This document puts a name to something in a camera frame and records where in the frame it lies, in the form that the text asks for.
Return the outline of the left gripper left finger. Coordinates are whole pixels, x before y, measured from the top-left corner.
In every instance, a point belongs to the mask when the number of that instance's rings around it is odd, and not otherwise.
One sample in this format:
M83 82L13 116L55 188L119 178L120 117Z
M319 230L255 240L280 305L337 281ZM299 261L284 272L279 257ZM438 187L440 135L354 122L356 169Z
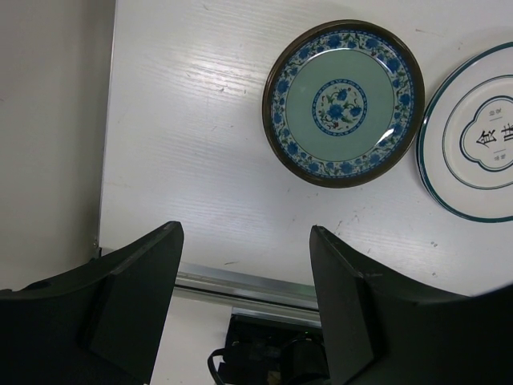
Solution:
M101 257L115 262L83 336L94 355L148 384L170 306L184 244L177 221Z

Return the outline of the blue floral plate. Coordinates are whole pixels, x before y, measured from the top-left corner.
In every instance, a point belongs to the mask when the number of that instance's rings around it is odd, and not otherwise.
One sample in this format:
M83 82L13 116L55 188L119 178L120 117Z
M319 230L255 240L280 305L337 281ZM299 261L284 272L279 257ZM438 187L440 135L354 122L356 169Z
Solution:
M420 128L425 86L395 34L336 20L294 39L262 97L265 135L294 175L326 188L368 183L392 169Z

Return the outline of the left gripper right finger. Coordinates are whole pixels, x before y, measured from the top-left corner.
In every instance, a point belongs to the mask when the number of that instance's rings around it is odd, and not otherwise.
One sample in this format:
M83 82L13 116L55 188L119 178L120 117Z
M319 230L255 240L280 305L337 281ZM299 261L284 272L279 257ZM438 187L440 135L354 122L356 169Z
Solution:
M386 351L372 292L322 227L309 250L331 383L350 384Z

